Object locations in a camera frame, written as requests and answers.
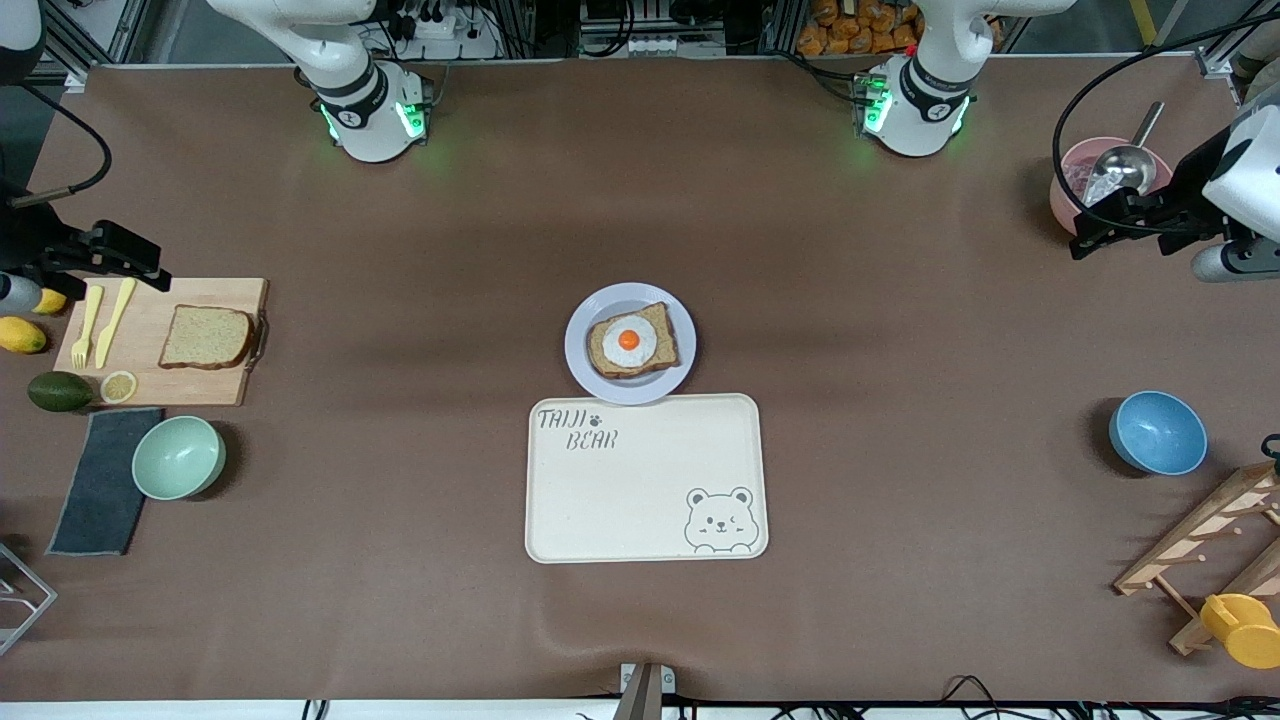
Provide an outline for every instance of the lemon slice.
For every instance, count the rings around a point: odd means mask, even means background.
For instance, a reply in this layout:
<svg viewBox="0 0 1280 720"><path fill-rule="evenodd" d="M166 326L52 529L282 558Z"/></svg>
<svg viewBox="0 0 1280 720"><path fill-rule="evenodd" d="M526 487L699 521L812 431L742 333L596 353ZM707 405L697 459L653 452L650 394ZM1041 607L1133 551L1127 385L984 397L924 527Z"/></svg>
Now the lemon slice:
<svg viewBox="0 0 1280 720"><path fill-rule="evenodd" d="M119 405L138 391L138 377L128 370L116 370L102 378L102 402Z"/></svg>

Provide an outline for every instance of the yellow mug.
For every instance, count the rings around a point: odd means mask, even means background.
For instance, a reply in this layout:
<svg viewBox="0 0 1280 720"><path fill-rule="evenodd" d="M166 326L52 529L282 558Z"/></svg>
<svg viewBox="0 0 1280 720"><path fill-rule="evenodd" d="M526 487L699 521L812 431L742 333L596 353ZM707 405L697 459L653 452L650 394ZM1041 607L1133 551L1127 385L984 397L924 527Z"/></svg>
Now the yellow mug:
<svg viewBox="0 0 1280 720"><path fill-rule="evenodd" d="M1240 665L1280 667L1280 628L1262 601L1247 594L1211 594L1204 598L1201 621Z"/></svg>

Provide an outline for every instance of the mint green bowl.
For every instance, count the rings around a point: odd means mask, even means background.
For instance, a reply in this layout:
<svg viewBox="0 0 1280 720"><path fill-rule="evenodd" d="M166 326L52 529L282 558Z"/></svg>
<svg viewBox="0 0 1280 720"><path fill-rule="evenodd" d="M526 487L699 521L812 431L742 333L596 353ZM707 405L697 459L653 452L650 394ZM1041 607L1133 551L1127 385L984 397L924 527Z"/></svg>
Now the mint green bowl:
<svg viewBox="0 0 1280 720"><path fill-rule="evenodd" d="M227 464L227 445L195 415L169 418L142 436L133 451L133 483L155 500L180 500L204 491Z"/></svg>

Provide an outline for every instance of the fried egg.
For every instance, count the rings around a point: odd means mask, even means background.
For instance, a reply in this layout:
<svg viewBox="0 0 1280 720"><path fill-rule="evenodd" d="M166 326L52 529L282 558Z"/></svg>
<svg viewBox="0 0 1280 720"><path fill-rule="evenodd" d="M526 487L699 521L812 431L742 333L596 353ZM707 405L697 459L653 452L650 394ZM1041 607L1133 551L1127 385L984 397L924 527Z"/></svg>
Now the fried egg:
<svg viewBox="0 0 1280 720"><path fill-rule="evenodd" d="M620 368L639 368L658 351L658 331L639 315L618 318L604 331L604 356Z"/></svg>

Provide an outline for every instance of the egg yolk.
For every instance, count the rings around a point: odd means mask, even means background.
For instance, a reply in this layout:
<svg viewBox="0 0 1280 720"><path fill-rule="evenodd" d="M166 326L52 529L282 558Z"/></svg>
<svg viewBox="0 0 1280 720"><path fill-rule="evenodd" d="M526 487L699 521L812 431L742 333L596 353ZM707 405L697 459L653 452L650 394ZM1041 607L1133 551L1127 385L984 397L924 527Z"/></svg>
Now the egg yolk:
<svg viewBox="0 0 1280 720"><path fill-rule="evenodd" d="M635 350L640 347L640 333L635 331L622 331L618 336L618 347L622 350Z"/></svg>

